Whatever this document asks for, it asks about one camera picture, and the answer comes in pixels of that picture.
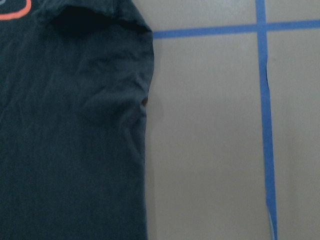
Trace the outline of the black graphic t-shirt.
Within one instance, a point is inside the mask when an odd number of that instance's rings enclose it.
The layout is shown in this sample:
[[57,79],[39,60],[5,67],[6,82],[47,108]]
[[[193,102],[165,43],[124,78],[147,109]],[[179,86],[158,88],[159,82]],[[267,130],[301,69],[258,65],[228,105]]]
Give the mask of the black graphic t-shirt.
[[1,239],[147,239],[153,73],[130,0],[1,1]]

